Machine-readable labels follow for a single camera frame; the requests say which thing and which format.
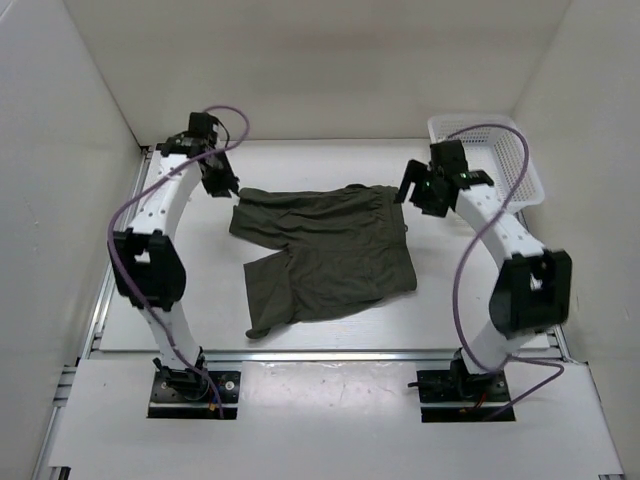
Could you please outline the olive green shorts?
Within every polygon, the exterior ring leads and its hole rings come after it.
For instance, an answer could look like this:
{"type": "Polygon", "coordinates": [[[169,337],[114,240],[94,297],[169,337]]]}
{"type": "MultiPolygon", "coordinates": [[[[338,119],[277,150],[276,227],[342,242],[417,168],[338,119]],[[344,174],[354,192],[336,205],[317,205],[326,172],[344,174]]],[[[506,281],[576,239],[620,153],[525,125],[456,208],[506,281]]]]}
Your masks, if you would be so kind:
{"type": "Polygon", "coordinates": [[[415,291],[397,193],[361,184],[325,192],[241,189],[229,232],[272,252],[244,266],[247,337],[354,315],[415,291]]]}

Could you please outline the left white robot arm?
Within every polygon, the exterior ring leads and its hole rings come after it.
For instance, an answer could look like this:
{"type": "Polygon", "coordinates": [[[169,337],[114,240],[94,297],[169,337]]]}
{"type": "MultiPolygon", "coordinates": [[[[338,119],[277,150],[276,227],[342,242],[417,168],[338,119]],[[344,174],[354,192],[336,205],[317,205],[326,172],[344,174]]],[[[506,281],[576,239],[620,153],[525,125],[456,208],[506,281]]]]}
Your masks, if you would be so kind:
{"type": "Polygon", "coordinates": [[[239,190],[226,152],[217,149],[225,130],[210,113],[191,113],[187,129],[161,145],[157,179],[136,201],[134,218],[108,240],[118,292],[148,324],[160,352],[156,366],[176,375],[175,388],[188,400],[206,395],[210,377],[181,305],[186,269],[174,238],[196,187],[213,198],[239,190]]]}

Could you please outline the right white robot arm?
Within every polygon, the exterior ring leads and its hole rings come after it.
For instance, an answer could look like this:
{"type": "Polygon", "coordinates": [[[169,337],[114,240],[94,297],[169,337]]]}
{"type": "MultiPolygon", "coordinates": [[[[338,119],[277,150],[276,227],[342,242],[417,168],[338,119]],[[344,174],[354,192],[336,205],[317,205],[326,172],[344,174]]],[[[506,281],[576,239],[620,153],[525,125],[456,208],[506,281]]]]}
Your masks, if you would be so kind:
{"type": "Polygon", "coordinates": [[[409,201],[433,217],[454,212],[475,233],[454,276],[452,309],[457,329],[462,327],[461,277],[475,247],[483,245],[498,269],[488,302],[489,319],[472,340],[459,338],[463,366],[449,375],[452,393],[470,400],[484,389],[484,375],[501,370],[534,336],[566,322],[573,264],[566,251],[547,248],[508,211],[490,175],[469,168],[461,141],[433,144],[430,154],[428,163],[408,162],[396,200],[409,201]]]}

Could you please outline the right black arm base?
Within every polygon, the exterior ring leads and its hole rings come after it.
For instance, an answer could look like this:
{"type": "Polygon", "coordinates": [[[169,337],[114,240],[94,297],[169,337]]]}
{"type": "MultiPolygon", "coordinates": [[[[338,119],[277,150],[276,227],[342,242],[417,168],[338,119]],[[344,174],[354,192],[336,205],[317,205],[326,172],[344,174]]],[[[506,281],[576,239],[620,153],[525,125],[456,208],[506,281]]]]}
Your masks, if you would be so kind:
{"type": "Polygon", "coordinates": [[[505,372],[471,374],[459,352],[447,369],[422,369],[407,384],[418,392],[421,422],[515,422],[505,372]]]}

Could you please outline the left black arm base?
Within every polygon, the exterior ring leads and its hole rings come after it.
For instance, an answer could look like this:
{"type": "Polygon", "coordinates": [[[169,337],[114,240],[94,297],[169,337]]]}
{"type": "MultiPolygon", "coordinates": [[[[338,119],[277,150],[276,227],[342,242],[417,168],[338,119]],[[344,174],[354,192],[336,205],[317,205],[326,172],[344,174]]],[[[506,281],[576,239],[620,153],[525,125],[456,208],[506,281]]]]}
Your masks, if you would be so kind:
{"type": "Polygon", "coordinates": [[[150,391],[147,417],[149,419],[235,420],[238,415],[241,372],[210,370],[209,375],[218,388],[222,413],[208,386],[185,393],[170,386],[162,378],[161,373],[156,372],[150,391]]]}

